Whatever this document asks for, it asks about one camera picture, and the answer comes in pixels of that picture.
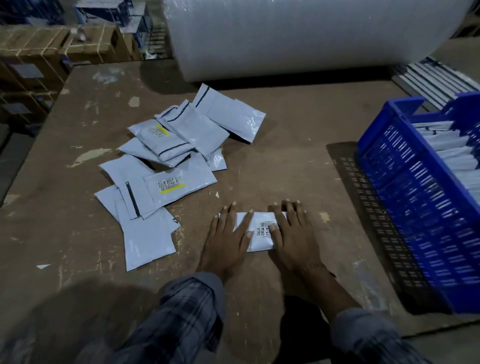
person's left hand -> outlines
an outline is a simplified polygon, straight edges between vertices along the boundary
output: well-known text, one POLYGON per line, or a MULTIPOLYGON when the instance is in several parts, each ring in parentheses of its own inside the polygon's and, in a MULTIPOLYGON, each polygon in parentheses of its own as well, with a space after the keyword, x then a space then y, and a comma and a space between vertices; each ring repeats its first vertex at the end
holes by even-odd
POLYGON ((240 268, 250 245, 253 232, 247 229, 252 216, 253 210, 250 210, 234 231, 237 223, 235 202, 230 205, 230 209, 223 206, 220 218, 215 214, 197 272, 214 273, 223 283, 233 277, 240 268))

barcode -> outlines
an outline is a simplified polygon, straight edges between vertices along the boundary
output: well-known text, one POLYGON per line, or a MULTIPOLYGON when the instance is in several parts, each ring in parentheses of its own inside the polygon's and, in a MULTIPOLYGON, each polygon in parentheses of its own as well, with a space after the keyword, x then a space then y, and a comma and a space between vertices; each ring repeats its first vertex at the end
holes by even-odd
POLYGON ((184 187, 182 176, 167 178, 166 180, 159 181, 158 187, 160 188, 160 193, 169 192, 176 188, 184 187))
POLYGON ((275 226, 278 226, 276 224, 276 221, 261 221, 261 222, 257 222, 256 224, 256 235, 257 236, 263 236, 263 237, 268 237, 268 236, 271 236, 270 234, 270 229, 268 228, 270 225, 275 225, 275 226))
POLYGON ((168 132, 162 128, 160 125, 152 126, 148 128, 148 131, 155 135, 157 138, 168 135, 168 132))

bubble wrap roll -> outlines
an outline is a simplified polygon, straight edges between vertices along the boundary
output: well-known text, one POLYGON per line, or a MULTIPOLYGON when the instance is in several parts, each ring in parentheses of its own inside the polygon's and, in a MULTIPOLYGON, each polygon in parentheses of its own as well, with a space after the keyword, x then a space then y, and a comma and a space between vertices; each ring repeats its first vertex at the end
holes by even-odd
POLYGON ((417 62, 473 0, 164 0, 186 81, 417 62))

plaid sleeve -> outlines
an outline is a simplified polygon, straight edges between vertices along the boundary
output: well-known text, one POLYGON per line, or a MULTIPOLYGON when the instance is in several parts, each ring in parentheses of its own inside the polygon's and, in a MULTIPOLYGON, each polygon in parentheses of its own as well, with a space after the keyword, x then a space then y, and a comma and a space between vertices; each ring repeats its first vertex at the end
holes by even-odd
POLYGON ((202 272, 172 283, 112 362, 192 363, 201 348, 216 350, 223 329, 223 297, 218 296, 224 294, 217 280, 202 272))
POLYGON ((333 346, 349 363, 432 364, 404 341, 385 317, 361 308, 340 313, 330 327, 333 346))

blue basket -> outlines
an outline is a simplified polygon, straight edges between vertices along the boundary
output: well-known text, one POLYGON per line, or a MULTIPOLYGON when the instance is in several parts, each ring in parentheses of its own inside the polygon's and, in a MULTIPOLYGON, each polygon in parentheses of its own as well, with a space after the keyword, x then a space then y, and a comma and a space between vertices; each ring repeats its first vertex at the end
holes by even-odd
POLYGON ((429 283, 454 313, 480 313, 480 206, 411 125, 454 121, 480 155, 480 92, 440 112, 423 97, 385 103, 358 142, 358 161, 429 283))

